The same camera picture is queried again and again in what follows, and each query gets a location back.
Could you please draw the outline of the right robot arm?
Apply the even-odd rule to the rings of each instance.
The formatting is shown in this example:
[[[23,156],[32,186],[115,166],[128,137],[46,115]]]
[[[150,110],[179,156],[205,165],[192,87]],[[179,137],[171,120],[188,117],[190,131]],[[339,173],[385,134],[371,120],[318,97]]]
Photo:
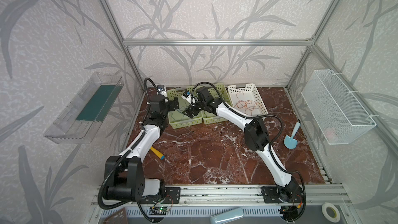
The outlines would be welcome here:
[[[269,114],[256,117],[245,115],[229,105],[215,85],[208,82],[198,83],[190,91],[185,90],[182,98],[190,104],[183,112],[184,115],[192,118],[200,111],[207,111],[228,120],[243,130],[246,146],[261,157],[271,172],[279,200],[289,203],[299,194],[300,189],[305,188],[304,183],[300,185],[293,176],[299,172],[287,171],[273,150],[272,145],[283,131],[284,124],[281,118]],[[280,130],[273,139],[270,139],[264,118],[275,118],[280,123]]]

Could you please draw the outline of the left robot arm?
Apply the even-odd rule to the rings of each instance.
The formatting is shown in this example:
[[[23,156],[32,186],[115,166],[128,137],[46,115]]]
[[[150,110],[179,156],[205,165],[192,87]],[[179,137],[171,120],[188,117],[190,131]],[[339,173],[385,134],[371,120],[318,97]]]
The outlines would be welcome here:
[[[140,133],[134,141],[118,156],[111,156],[105,163],[104,180],[99,188],[97,203],[102,209],[113,209],[129,202],[139,203],[144,198],[165,198],[165,186],[160,179],[145,178],[143,160],[150,148],[167,127],[170,111],[179,107],[167,98],[163,85],[155,85],[152,79],[144,79],[156,88],[156,95],[148,96],[149,108]]]

